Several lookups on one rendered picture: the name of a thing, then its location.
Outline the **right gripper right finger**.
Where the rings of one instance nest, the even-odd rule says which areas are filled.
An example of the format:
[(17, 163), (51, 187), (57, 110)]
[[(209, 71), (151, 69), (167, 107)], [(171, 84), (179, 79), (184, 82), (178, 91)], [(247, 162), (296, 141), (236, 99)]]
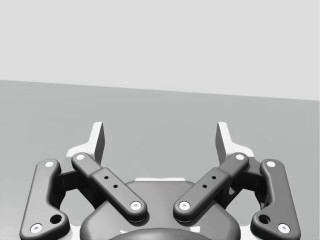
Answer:
[(261, 240), (300, 240), (301, 229), (284, 164), (257, 161), (253, 151), (232, 141), (226, 122), (218, 122), (215, 146), (219, 166), (209, 170), (173, 205), (181, 223), (194, 220), (210, 202), (226, 208), (246, 189), (254, 192), (260, 210), (252, 216), (251, 233)]

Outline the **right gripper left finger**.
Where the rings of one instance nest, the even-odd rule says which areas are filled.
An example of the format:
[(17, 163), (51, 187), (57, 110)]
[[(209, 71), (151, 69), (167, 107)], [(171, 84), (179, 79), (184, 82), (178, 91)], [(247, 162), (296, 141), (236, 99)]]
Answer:
[(63, 161), (45, 159), (35, 166), (19, 231), (21, 240), (60, 240), (67, 236), (71, 225), (60, 207), (66, 192), (75, 189), (94, 208), (108, 201), (130, 223), (147, 218), (147, 203), (101, 166), (104, 148), (104, 125), (95, 122), (88, 141), (69, 149)]

